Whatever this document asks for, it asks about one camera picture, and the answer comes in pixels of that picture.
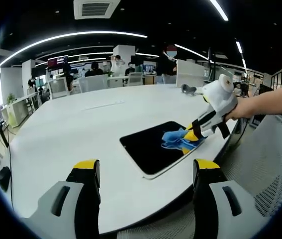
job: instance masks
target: hand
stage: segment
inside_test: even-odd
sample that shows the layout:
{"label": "hand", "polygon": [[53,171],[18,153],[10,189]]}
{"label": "hand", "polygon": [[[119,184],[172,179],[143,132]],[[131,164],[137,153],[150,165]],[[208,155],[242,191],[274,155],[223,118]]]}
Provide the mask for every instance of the hand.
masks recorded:
{"label": "hand", "polygon": [[238,97],[238,104],[226,115],[226,121],[229,119],[251,118],[255,114],[254,106],[252,98]]}

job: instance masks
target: white table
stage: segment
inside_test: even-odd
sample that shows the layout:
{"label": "white table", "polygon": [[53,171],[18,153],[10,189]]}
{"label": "white table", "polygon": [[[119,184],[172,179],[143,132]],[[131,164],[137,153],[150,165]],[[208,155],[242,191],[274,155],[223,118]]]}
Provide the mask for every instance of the white table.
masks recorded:
{"label": "white table", "polygon": [[[217,130],[180,163],[148,180],[119,139],[170,120],[187,126],[207,106],[201,96],[182,94],[174,85],[105,89],[46,102],[11,142],[16,212],[31,216],[38,199],[56,182],[66,180],[76,163],[97,158],[99,232],[119,230],[147,218],[192,184],[195,158],[214,160],[226,140]],[[227,123],[231,131],[235,123]],[[8,155],[3,166],[9,166]],[[9,189],[5,196],[10,202]]]}

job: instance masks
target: white partition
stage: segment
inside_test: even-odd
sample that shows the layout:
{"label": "white partition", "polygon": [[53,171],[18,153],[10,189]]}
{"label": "white partition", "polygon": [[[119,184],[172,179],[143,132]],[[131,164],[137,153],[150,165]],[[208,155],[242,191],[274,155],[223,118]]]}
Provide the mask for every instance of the white partition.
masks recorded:
{"label": "white partition", "polygon": [[204,77],[204,71],[204,66],[189,61],[177,60],[176,86],[181,87],[183,84],[187,84],[191,87],[202,87],[204,81],[207,80]]}

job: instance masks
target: ceiling light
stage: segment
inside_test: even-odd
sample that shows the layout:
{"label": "ceiling light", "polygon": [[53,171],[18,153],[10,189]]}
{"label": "ceiling light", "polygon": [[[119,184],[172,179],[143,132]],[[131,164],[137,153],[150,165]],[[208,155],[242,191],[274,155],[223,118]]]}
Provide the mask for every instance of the ceiling light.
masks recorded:
{"label": "ceiling light", "polygon": [[189,49],[186,48],[186,47],[183,47],[183,46],[180,46],[180,45],[177,45],[177,44],[175,44],[175,46],[176,46],[176,47],[179,47],[179,48],[181,48],[181,49],[183,49],[183,50],[185,50],[185,51],[189,51],[189,52],[191,52],[191,53],[194,53],[195,55],[200,56],[201,58],[204,58],[205,60],[208,60],[207,57],[205,57],[205,56],[203,56],[203,55],[200,55],[199,53],[194,52],[194,51],[192,51],[192,50],[189,50]]}
{"label": "ceiling light", "polygon": [[76,63],[76,62],[83,62],[83,61],[97,61],[97,60],[105,60],[105,57],[102,58],[94,58],[94,59],[84,59],[84,60],[78,60],[78,61],[70,61],[68,64]]}
{"label": "ceiling light", "polygon": [[86,48],[98,48],[98,47],[111,47],[113,48],[114,46],[84,46],[84,47],[77,47],[77,48],[72,48],[72,49],[67,49],[67,50],[63,50],[63,51],[57,51],[57,52],[53,52],[44,56],[40,56],[38,57],[36,60],[47,57],[47,56],[51,56],[51,55],[56,55],[58,53],[62,53],[62,52],[66,52],[66,51],[72,51],[72,50],[79,50],[79,49],[86,49]]}
{"label": "ceiling light", "polygon": [[238,47],[239,53],[240,53],[240,54],[242,54],[242,49],[241,49],[240,42],[239,42],[239,41],[236,41],[236,44],[237,44],[237,47]]}
{"label": "ceiling light", "polygon": [[68,56],[68,58],[70,58],[70,57],[76,57],[76,56],[102,55],[102,54],[113,54],[113,52],[94,52],[94,53],[86,53],[86,54],[79,54],[79,55]]}
{"label": "ceiling light", "polygon": [[244,64],[244,67],[247,68],[247,67],[246,67],[245,59],[242,59],[242,63]]}
{"label": "ceiling light", "polygon": [[56,59],[56,58],[60,58],[60,57],[66,57],[68,55],[64,55],[64,56],[56,56],[56,57],[52,57],[52,58],[49,58],[48,60],[52,60],[52,59]]}
{"label": "ceiling light", "polygon": [[160,57],[160,56],[158,56],[158,55],[145,54],[145,53],[135,53],[135,55]]}
{"label": "ceiling light", "polygon": [[39,45],[41,43],[44,43],[44,42],[47,42],[47,41],[52,41],[52,40],[63,38],[63,37],[68,37],[68,36],[78,36],[78,35],[88,35],[88,34],[117,34],[117,35],[128,35],[128,36],[136,36],[136,37],[147,38],[147,36],[145,36],[145,35],[129,33],[129,32],[120,32],[120,31],[82,31],[82,32],[73,32],[73,33],[68,33],[68,34],[63,34],[63,35],[59,35],[59,36],[54,36],[54,37],[46,38],[46,39],[43,39],[41,41],[37,41],[35,43],[32,43],[32,44],[30,44],[30,45],[28,45],[28,46],[26,46],[26,47],[16,51],[12,55],[10,55],[6,59],[4,59],[0,63],[0,66],[2,66],[4,63],[9,61],[11,58],[15,57],[16,55],[20,54],[21,52],[23,52],[23,51],[25,51],[25,50],[33,47],[33,46]]}
{"label": "ceiling light", "polygon": [[43,62],[43,63],[40,63],[40,64],[38,64],[38,65],[35,65],[35,67],[37,67],[37,66],[41,66],[41,65],[45,65],[45,64],[48,64],[48,61]]}
{"label": "ceiling light", "polygon": [[214,5],[214,7],[217,9],[221,17],[224,19],[224,21],[228,21],[228,17],[226,16],[224,10],[221,8],[219,3],[216,0],[210,0],[210,2]]}

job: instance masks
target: black tablet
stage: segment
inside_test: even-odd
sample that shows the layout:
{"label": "black tablet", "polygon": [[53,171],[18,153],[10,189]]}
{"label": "black tablet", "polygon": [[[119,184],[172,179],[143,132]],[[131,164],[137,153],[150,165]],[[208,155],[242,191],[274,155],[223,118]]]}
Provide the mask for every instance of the black tablet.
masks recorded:
{"label": "black tablet", "polygon": [[169,167],[184,156],[177,149],[165,149],[161,145],[165,132],[185,129],[179,123],[170,121],[120,139],[123,147],[137,166],[147,175],[154,175]]}

